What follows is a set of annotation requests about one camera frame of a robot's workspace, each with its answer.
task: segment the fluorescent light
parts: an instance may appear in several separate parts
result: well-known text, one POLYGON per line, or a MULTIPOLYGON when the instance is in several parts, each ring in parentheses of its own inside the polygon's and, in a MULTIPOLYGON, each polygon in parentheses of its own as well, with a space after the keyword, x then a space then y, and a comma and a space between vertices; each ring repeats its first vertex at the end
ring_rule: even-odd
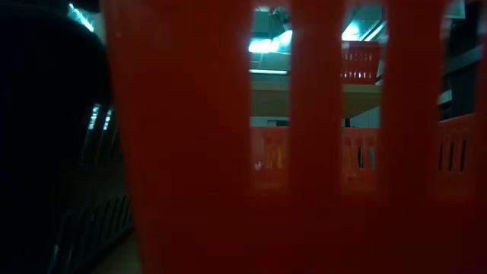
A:
POLYGON ((386 21, 382 22, 379 27, 372 31, 371 35, 365 37, 364 41, 370 41, 374 39, 374 37, 376 37, 384 27, 386 27, 386 21))
POLYGON ((88 19, 86 19, 85 16, 79 11, 75 6, 71 3, 69 3, 69 8, 76 14, 76 19, 79 20, 80 23, 82 23, 87 29, 89 29, 91 32, 94 31, 94 27, 90 22, 88 22, 88 19))
MULTIPOLYGON (((292 41, 292 30, 287 30, 274 39, 252 39, 249 45, 249 51, 251 53, 277 53, 279 50, 282 52, 288 51, 288 47, 292 41)), ((343 31, 342 40, 344 41, 357 41, 360 29, 355 22, 343 31)))
POLYGON ((281 42, 283 46, 289 46, 292 38, 292 30, 285 31, 284 33, 279 35, 278 38, 279 38, 279 42, 281 42))
POLYGON ((250 73, 270 74, 270 75, 287 75, 288 71, 271 70, 271 69, 249 69, 250 73))
POLYGON ((357 24, 351 22, 349 26, 343 31, 342 33, 342 40, 343 41, 357 41, 358 34, 360 30, 358 29, 357 24))

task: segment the dark object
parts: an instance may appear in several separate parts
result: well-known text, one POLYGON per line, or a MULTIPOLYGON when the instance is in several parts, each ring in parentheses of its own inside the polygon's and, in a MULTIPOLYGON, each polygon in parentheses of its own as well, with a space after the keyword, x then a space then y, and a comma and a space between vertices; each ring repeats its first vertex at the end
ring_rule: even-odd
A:
POLYGON ((43 8, 0 3, 0 24, 8 26, 0 43, 2 272, 71 273, 130 227, 99 208, 115 199, 125 204, 111 210, 128 206, 121 158, 107 156, 118 144, 79 164, 87 142, 115 135, 115 119, 88 130, 93 106, 111 105, 105 49, 84 26, 43 8), (104 222, 122 225, 93 242, 104 222))

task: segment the red plastic basket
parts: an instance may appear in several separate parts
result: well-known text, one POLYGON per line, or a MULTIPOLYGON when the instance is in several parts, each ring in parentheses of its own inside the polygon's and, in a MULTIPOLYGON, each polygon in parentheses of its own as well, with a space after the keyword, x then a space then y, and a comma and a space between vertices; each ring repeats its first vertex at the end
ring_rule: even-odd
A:
POLYGON ((375 84, 379 59, 378 42, 342 43, 342 83, 375 84))

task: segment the floor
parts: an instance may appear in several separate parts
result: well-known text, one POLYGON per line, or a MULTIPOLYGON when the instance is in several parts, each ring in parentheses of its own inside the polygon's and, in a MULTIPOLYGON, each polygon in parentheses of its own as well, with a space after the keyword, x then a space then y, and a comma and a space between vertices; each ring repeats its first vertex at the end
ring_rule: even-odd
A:
POLYGON ((142 274, 135 235, 103 259, 91 274, 142 274))

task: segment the ceiling light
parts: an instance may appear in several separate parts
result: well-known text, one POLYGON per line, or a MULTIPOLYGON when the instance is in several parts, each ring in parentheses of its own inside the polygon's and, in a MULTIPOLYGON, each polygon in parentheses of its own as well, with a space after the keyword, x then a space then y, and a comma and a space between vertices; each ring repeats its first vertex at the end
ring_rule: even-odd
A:
POLYGON ((287 75, 288 71, 270 70, 270 69, 249 69, 250 73, 269 74, 269 75, 287 75))
POLYGON ((357 41, 359 33, 360 33, 360 30, 358 29, 357 24, 352 22, 345 29, 345 31, 343 31, 342 40, 343 41, 357 41))
POLYGON ((83 14, 81 13, 81 11, 79 11, 77 8, 75 8, 75 6, 73 4, 71 4, 71 3, 69 3, 69 8, 76 14, 76 19, 78 19, 78 21, 80 23, 82 23, 91 32, 94 31, 93 25, 90 24, 90 22, 88 21, 88 19, 86 19, 85 16, 83 16, 83 14))
POLYGON ((386 27, 386 21, 382 22, 374 31, 372 31, 371 35, 365 37, 364 41, 370 41, 376 37, 382 29, 386 27))

